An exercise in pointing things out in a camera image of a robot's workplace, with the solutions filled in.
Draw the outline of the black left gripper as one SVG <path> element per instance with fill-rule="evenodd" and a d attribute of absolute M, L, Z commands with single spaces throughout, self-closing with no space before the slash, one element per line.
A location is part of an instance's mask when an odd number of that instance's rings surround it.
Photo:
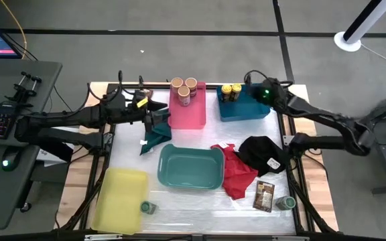
<path fill-rule="evenodd" d="M 145 131 L 151 132 L 153 129 L 153 115 L 169 117 L 170 110 L 167 103 L 149 100 L 148 97 L 142 99 L 135 98 L 128 105 L 127 122 L 133 123 L 141 121 L 145 125 Z"/>

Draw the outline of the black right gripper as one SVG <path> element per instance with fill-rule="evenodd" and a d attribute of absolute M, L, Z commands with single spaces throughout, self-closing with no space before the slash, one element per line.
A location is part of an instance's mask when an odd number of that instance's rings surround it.
<path fill-rule="evenodd" d="M 247 96 L 273 108 L 284 108 L 284 90 L 276 78 L 267 78 L 262 83 L 247 84 Z"/>

